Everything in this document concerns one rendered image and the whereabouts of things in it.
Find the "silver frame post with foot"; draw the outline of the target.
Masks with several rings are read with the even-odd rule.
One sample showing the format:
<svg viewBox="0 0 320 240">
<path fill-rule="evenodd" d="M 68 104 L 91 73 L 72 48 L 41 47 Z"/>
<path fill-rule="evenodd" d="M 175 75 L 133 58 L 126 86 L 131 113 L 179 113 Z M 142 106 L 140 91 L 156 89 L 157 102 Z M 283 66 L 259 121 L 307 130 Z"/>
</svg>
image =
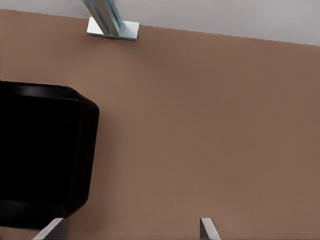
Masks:
<svg viewBox="0 0 320 240">
<path fill-rule="evenodd" d="M 136 41 L 140 23 L 123 21 L 114 0 L 82 0 L 90 13 L 86 33 L 92 36 Z"/>
</svg>

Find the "black rounded tray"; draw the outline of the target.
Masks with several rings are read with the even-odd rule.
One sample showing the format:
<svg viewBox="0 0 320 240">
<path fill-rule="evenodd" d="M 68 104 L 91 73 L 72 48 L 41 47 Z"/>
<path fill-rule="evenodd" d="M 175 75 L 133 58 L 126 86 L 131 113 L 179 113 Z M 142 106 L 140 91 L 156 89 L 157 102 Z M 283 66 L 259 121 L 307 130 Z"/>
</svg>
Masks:
<svg viewBox="0 0 320 240">
<path fill-rule="evenodd" d="M 42 230 L 87 202 L 99 114 L 71 87 L 0 81 L 0 227 Z"/>
</svg>

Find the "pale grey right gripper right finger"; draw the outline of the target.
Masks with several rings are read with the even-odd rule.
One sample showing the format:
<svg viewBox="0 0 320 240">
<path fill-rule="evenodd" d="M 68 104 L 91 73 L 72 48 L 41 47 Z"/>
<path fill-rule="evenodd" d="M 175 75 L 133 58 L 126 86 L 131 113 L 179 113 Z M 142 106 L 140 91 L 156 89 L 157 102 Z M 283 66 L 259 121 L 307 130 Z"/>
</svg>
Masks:
<svg viewBox="0 0 320 240">
<path fill-rule="evenodd" d="M 200 218 L 199 238 L 200 240 L 222 240 L 211 218 Z"/>
</svg>

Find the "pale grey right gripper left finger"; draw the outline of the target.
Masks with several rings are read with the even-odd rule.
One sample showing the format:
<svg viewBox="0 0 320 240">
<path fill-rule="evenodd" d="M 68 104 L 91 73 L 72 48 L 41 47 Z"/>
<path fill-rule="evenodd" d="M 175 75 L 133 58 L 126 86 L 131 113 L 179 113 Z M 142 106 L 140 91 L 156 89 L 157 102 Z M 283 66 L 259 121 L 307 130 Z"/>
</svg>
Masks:
<svg viewBox="0 0 320 240">
<path fill-rule="evenodd" d="M 66 219 L 55 218 L 32 240 L 66 240 Z"/>
</svg>

